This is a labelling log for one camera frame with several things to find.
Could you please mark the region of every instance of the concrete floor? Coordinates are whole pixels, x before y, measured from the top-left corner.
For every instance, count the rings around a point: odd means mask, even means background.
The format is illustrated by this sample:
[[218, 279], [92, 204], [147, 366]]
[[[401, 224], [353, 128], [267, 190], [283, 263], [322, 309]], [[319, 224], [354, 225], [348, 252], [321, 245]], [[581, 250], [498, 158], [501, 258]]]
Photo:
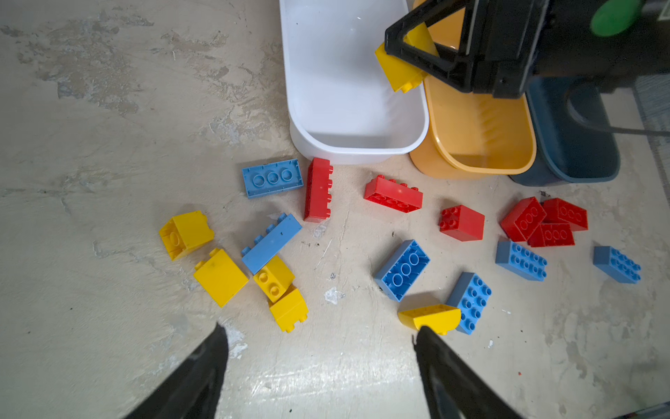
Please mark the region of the concrete floor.
[[[310, 308], [287, 335], [253, 282], [219, 308], [193, 279], [213, 244], [172, 262], [158, 236], [200, 209], [241, 264], [277, 213], [302, 214], [304, 190], [248, 200], [240, 176], [308, 165], [288, 134], [278, 2], [4, 1], [0, 31], [6, 417], [120, 417], [216, 321], [231, 343], [219, 418], [427, 417], [396, 312], [444, 301], [464, 270], [494, 294], [472, 336], [445, 340], [524, 417], [609, 418], [668, 399], [670, 210], [645, 139], [618, 137], [613, 182], [543, 189], [587, 208], [591, 229], [538, 251], [549, 260], [538, 284], [494, 264], [497, 221], [538, 188], [434, 180], [407, 156], [336, 167], [332, 218], [281, 252]], [[606, 102], [613, 121], [640, 124], [630, 92]], [[363, 200], [377, 174], [419, 187], [423, 209]], [[486, 215], [483, 241], [438, 231], [454, 203]], [[432, 262], [398, 305], [371, 276], [409, 238]], [[597, 244], [640, 263], [642, 282], [594, 268]]]

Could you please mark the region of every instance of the black cable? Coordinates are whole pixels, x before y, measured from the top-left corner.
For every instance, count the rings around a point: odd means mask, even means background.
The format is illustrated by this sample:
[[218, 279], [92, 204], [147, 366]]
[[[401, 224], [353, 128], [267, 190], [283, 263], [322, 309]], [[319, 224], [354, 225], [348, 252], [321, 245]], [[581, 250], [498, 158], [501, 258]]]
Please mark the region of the black cable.
[[670, 131], [652, 131], [650, 129], [613, 127], [611, 125], [601, 125], [585, 118], [581, 113], [579, 113], [579, 111], [577, 111], [577, 109], [575, 109], [574, 105], [572, 105], [571, 97], [580, 87], [590, 83], [597, 87], [597, 84], [595, 83], [594, 79], [582, 78], [579, 80], [575, 80], [565, 92], [565, 108], [567, 109], [567, 113], [570, 115], [570, 117], [578, 125], [581, 125], [586, 129], [593, 129], [595, 131], [602, 131], [612, 134], [633, 134], [633, 135], [649, 135], [651, 137], [670, 137]]

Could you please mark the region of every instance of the dark blue plastic bin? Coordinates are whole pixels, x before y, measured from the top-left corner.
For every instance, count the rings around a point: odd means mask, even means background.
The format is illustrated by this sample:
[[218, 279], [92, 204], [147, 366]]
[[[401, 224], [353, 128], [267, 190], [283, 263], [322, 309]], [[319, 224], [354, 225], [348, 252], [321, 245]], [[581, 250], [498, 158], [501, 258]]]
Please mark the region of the dark blue plastic bin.
[[[614, 136], [592, 131], [575, 123], [565, 108], [563, 96], [575, 78], [536, 78], [526, 92], [531, 112], [537, 156], [526, 172], [510, 176], [525, 186], [607, 182], [619, 173], [619, 150]], [[593, 122], [608, 124], [598, 89], [579, 88], [572, 103]]]

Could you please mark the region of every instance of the plastic bin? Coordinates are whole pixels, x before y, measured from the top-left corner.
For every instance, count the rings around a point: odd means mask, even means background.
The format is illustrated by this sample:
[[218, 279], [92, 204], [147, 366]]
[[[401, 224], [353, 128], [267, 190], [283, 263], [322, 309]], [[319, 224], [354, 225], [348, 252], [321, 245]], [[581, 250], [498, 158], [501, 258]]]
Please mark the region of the plastic bin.
[[375, 50], [405, 0], [280, 0], [291, 139], [305, 157], [365, 164], [428, 130], [425, 92], [394, 93]]
[[[433, 40], [457, 46], [463, 16], [462, 12], [455, 13], [429, 27]], [[424, 174], [433, 178], [477, 179], [518, 174], [531, 167], [536, 152], [535, 133], [525, 97], [510, 100], [464, 94], [433, 76], [428, 76], [423, 84], [430, 128], [426, 139], [410, 156]]]
[[[535, 126], [537, 157], [531, 168], [510, 176], [525, 186], [607, 182], [619, 173], [619, 150], [614, 136], [575, 123], [565, 109], [564, 95], [574, 78], [536, 78], [526, 96]], [[583, 116], [607, 124], [596, 87], [587, 84], [573, 94]]]

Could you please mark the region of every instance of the yellow plastic bin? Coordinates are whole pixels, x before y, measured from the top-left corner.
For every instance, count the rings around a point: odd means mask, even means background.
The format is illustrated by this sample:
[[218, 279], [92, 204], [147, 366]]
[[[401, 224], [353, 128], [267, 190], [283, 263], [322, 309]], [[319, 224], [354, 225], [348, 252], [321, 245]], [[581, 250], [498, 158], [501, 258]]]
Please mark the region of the yellow plastic bin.
[[[433, 40], [457, 48], [463, 16], [460, 11], [429, 27]], [[433, 76], [423, 84], [430, 127], [421, 145], [409, 155], [424, 174], [479, 179], [523, 173], [533, 165], [537, 146], [525, 96], [494, 99], [465, 94]]]

